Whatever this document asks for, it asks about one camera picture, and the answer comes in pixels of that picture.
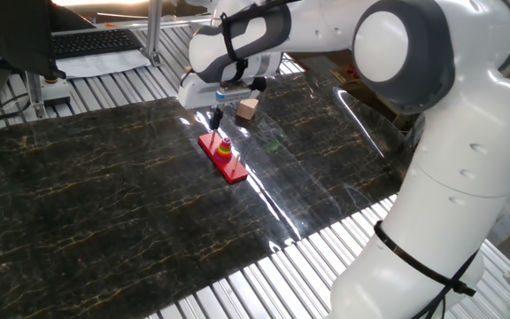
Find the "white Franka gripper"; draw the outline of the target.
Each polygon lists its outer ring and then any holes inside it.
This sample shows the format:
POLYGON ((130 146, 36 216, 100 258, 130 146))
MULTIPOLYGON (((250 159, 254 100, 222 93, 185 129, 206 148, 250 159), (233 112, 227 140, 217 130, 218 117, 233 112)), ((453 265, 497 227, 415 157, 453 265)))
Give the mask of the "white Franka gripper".
MULTIPOLYGON (((181 77, 178 100, 185 109, 196 109, 217 105, 216 91, 220 87, 218 82, 204 82, 196 73, 188 72, 181 77)), ((210 129, 215 130, 220 125, 224 112, 217 107, 210 118, 210 129)))

